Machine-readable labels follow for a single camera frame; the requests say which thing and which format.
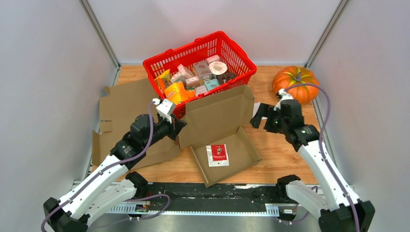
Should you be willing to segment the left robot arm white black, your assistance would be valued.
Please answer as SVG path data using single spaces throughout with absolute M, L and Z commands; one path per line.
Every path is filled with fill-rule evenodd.
M 81 184 L 59 199 L 43 204 L 45 219 L 41 231 L 49 225 L 55 232 L 85 232 L 101 215 L 125 200 L 146 199 L 146 181 L 137 172 L 126 176 L 116 187 L 106 188 L 140 162 L 148 148 L 165 137 L 175 140 L 186 122 L 174 115 L 139 115 L 109 155 Z

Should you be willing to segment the red white paper packet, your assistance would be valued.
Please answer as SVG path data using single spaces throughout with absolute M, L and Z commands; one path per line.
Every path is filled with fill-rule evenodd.
M 229 166 L 229 157 L 226 144 L 207 145 L 206 153 L 209 167 Z

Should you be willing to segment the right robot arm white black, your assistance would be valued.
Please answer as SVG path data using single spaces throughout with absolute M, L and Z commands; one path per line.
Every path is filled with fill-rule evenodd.
M 322 232 L 367 232 L 375 215 L 370 201 L 362 201 L 347 184 L 313 125 L 305 124 L 301 104 L 297 100 L 280 100 L 276 105 L 256 103 L 250 121 L 259 128 L 280 133 L 305 160 L 323 191 L 320 195 L 296 175 L 278 179 L 276 197 L 281 202 L 296 201 L 318 221 Z

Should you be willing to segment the brown cardboard sheet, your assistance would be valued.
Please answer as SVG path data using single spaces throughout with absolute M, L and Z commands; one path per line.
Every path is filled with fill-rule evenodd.
M 100 132 L 92 136 L 92 164 L 100 165 L 115 144 L 130 131 L 136 117 L 147 114 L 148 104 L 158 95 L 147 78 L 126 84 L 104 87 L 106 96 L 99 101 Z M 152 145 L 146 157 L 134 168 L 171 160 L 178 156 L 180 148 L 169 137 Z

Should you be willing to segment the brown cardboard box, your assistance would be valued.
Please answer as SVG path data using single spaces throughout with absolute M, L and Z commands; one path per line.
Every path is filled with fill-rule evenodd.
M 191 101 L 182 117 L 187 125 L 178 135 L 180 148 L 188 148 L 206 187 L 219 183 L 259 163 L 261 157 L 243 127 L 253 117 L 254 96 L 247 85 Z M 208 146 L 221 145 L 225 150 L 216 156 L 227 166 L 212 166 Z

